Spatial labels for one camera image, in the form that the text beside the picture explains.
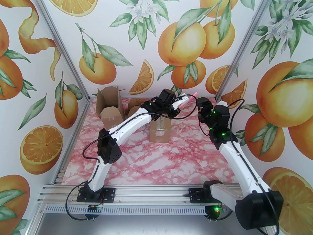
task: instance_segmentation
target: wall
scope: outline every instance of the wall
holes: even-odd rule
[[[312,234],[313,0],[273,0],[223,94],[247,80],[234,119],[242,149],[284,197],[285,234]]]
[[[24,234],[53,180],[86,104],[75,84],[34,4],[0,0],[1,235]]]
[[[42,1],[89,94],[118,84],[122,96],[152,97],[215,94],[210,74],[226,71],[261,0]]]

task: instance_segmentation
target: pink object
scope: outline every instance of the pink object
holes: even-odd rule
[[[188,101],[187,101],[186,103],[184,103],[184,104],[182,104],[182,105],[179,106],[179,109],[180,109],[180,110],[183,109],[183,107],[184,107],[190,100],[194,100],[194,98],[193,98],[192,96],[190,96],[189,99],[188,99]]]
[[[124,108],[130,99],[123,98]],[[187,115],[194,108],[190,100],[178,117]],[[88,180],[95,161],[82,157],[83,148],[98,137],[103,123],[95,113],[95,100],[83,124],[71,155],[62,184],[77,185]],[[115,162],[105,179],[106,184],[188,184],[220,180],[237,182],[225,158],[216,150],[210,139],[199,129],[197,110],[187,119],[172,120],[169,143],[149,142],[149,124],[133,133],[121,145],[122,157]],[[86,156],[97,156],[97,144],[92,145]]]

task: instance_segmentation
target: pink marble surface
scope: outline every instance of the pink marble surface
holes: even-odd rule
[[[123,98],[122,101],[126,108],[129,99]],[[189,101],[177,117],[183,117],[192,111],[194,103],[193,99]],[[98,138],[98,132],[102,128],[103,123],[95,113],[94,100],[62,184],[77,185],[89,179],[96,161],[84,159],[82,151],[87,144]],[[207,180],[237,182],[225,158],[200,131],[197,110],[184,120],[172,120],[169,143],[149,142],[149,124],[146,124],[120,148],[123,155],[111,166],[105,178],[106,184],[197,184]],[[96,143],[86,151],[86,156],[97,156]]]

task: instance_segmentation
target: table surface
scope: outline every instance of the table surface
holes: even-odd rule
[[[129,98],[123,98],[124,109]],[[186,116],[194,108],[190,100],[177,117]],[[63,185],[77,185],[89,179],[95,160],[82,157],[86,145],[98,138],[104,127],[95,113],[95,99],[92,99],[88,114],[80,131],[77,143],[67,166]],[[205,136],[198,121],[198,111],[183,120],[172,120],[169,143],[149,142],[149,124],[135,131],[120,146],[122,157],[112,164],[105,184],[147,185],[147,184],[202,184],[207,180],[224,183],[238,182],[226,159],[216,150],[209,137]],[[208,128],[201,125],[205,132]],[[97,156],[97,144],[93,144],[86,156]]]

